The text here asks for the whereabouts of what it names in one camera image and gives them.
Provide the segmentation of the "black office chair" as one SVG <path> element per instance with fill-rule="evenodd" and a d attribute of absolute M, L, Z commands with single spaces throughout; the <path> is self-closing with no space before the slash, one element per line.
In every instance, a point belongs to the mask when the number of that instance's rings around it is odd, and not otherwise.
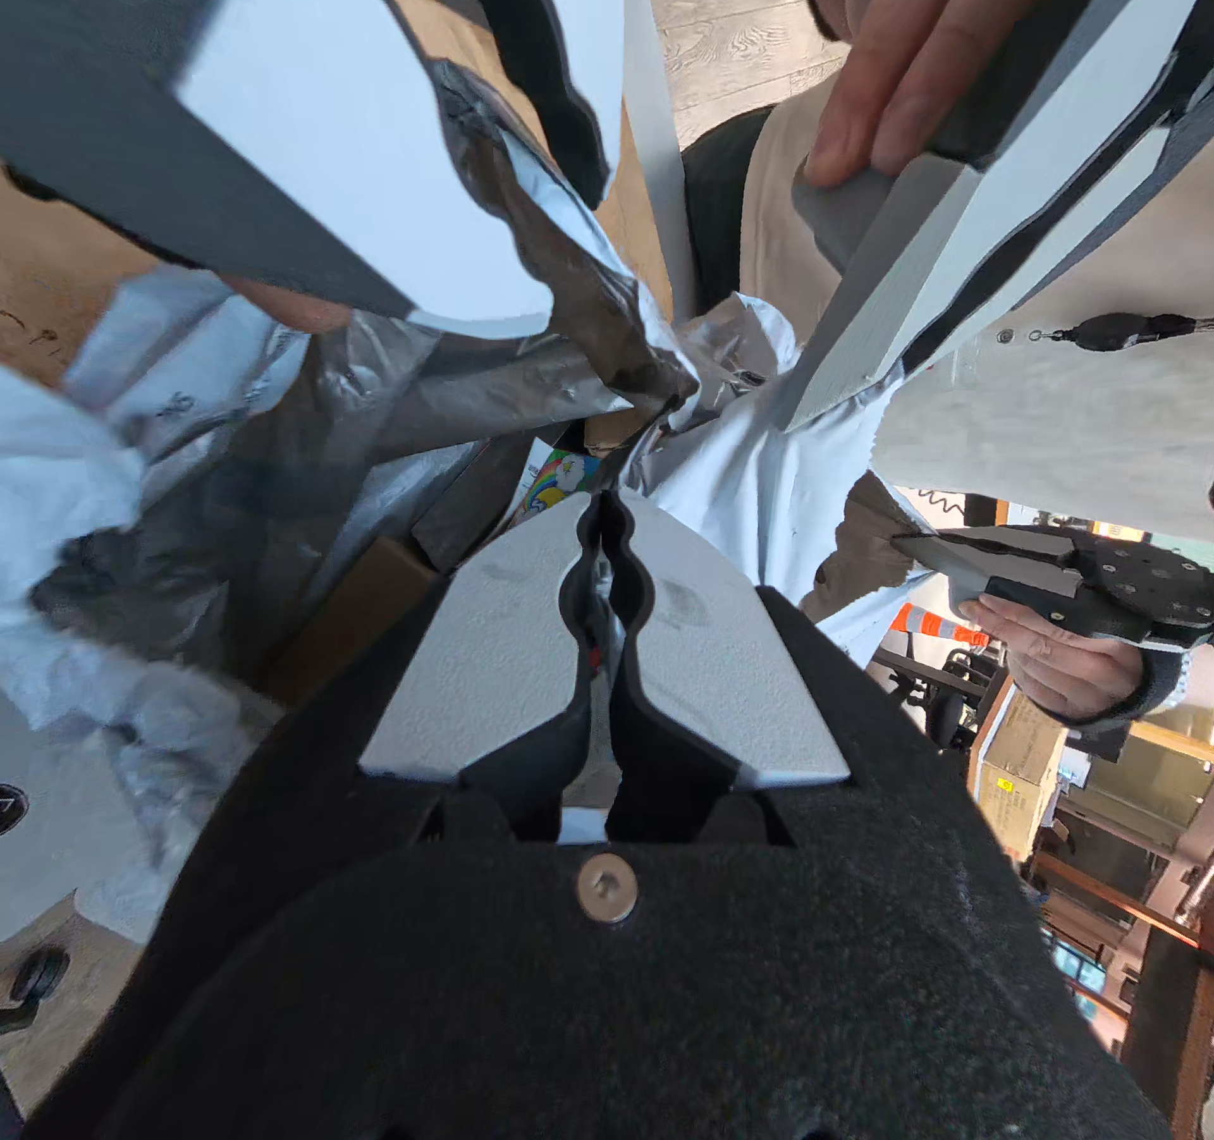
<path fill-rule="evenodd" d="M 938 751 L 970 754 L 981 723 L 990 715 L 1007 667 L 985 654 L 953 651 L 942 667 L 877 649 L 872 667 L 885 671 L 888 699 L 922 712 L 925 738 Z"/>

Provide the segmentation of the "colourful printed packet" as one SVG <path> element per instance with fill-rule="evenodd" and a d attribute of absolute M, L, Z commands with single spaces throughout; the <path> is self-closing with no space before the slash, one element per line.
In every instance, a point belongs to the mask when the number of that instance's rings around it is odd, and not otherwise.
<path fill-rule="evenodd" d="M 554 449 L 536 440 L 504 527 L 513 529 L 532 516 L 547 512 L 567 496 L 585 492 L 598 466 L 600 460 L 593 455 Z"/>

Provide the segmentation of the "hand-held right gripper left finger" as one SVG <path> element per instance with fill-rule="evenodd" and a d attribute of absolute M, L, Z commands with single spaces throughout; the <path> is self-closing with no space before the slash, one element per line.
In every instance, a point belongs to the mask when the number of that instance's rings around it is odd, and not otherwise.
<path fill-rule="evenodd" d="M 558 503 L 452 575 L 362 773 L 480 791 L 510 823 L 560 806 L 589 754 L 598 501 Z"/>

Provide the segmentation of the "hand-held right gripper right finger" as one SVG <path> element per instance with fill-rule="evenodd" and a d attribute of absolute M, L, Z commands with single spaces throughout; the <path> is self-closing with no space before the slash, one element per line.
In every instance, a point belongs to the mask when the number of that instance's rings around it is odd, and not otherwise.
<path fill-rule="evenodd" d="M 768 616 L 718 549 L 641 497 L 604 497 L 621 786 L 609 839 L 694 839 L 728 795 L 852 773 Z"/>

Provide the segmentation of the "orange white traffic cone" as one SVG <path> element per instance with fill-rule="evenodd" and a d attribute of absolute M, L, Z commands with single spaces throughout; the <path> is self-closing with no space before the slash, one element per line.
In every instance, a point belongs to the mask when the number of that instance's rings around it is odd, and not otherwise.
<path fill-rule="evenodd" d="M 942 618 L 931 610 L 903 603 L 896 618 L 892 619 L 890 632 L 901 632 L 907 636 L 931 636 L 937 640 L 948 640 L 966 647 L 985 649 L 990 645 L 990 636 L 955 623 L 948 618 Z"/>

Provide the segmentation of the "white desk leg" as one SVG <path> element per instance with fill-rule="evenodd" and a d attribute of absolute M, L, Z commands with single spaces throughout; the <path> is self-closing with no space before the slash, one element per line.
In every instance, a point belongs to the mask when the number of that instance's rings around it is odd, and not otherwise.
<path fill-rule="evenodd" d="M 682 326 L 696 305 L 694 257 L 685 169 L 652 0 L 624 0 L 624 106 L 670 285 L 670 320 Z"/>

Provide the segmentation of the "wooden shelf rack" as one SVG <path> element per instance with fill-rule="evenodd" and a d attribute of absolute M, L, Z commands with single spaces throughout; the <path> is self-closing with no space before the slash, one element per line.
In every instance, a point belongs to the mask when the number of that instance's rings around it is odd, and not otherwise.
<path fill-rule="evenodd" d="M 1175 1139 L 1212 1137 L 1212 710 L 1131 728 L 1118 762 L 1064 752 L 1027 863 L 1075 1009 Z"/>

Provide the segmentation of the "white plastic mailer bag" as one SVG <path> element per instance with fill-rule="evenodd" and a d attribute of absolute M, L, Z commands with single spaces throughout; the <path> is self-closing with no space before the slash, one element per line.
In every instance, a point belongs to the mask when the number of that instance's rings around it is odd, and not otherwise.
<path fill-rule="evenodd" d="M 754 586 L 800 603 L 835 549 L 901 379 L 781 435 L 772 412 L 791 326 L 733 296 L 704 320 L 737 331 L 776 372 L 633 459 L 641 497 L 709 542 Z M 253 751 L 253 697 L 179 658 L 135 651 L 149 601 L 123 593 L 118 634 L 55 627 L 31 603 L 68 544 L 125 529 L 234 466 L 234 433 L 277 431 L 312 344 L 214 276 L 160 265 L 125 279 L 53 392 L 2 372 L 2 780 L 27 815 L 2 836 L 2 939 L 72 895 L 92 921 L 146 943 L 184 858 Z"/>

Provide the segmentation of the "brown cardboard box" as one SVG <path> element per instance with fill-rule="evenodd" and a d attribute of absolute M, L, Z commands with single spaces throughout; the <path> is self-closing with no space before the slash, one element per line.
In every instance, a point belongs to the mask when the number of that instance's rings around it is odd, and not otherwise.
<path fill-rule="evenodd" d="M 371 542 L 268 667 L 264 695 L 282 708 L 297 706 L 414 610 L 436 581 L 438 573 L 406 545 L 390 538 Z"/>

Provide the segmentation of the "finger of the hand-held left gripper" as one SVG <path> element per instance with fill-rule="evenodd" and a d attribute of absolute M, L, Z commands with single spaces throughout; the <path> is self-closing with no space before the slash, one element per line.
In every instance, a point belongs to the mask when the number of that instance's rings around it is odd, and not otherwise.
<path fill-rule="evenodd" d="M 547 329 L 552 292 L 463 181 L 391 0 L 207 0 L 173 100 L 301 217 L 282 265 L 231 270 L 434 331 Z"/>
<path fill-rule="evenodd" d="M 621 161 L 624 0 L 439 0 L 487 28 L 508 82 L 587 209 Z"/>

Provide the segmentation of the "person's left hand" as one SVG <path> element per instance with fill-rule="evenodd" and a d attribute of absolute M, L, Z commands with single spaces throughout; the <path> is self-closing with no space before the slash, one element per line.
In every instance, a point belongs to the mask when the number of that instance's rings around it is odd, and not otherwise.
<path fill-rule="evenodd" d="M 321 298 L 297 294 L 234 276 L 220 276 L 233 292 L 255 305 L 281 326 L 306 335 L 327 335 L 349 326 L 351 307 L 330 303 Z"/>

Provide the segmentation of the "yellowish cardboard box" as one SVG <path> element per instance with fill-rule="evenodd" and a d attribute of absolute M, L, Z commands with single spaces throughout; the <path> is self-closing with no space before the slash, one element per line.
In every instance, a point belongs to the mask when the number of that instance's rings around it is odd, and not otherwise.
<path fill-rule="evenodd" d="M 1014 865 L 1031 858 L 1055 797 L 1068 734 L 1010 682 L 979 732 L 970 793 L 996 845 Z"/>

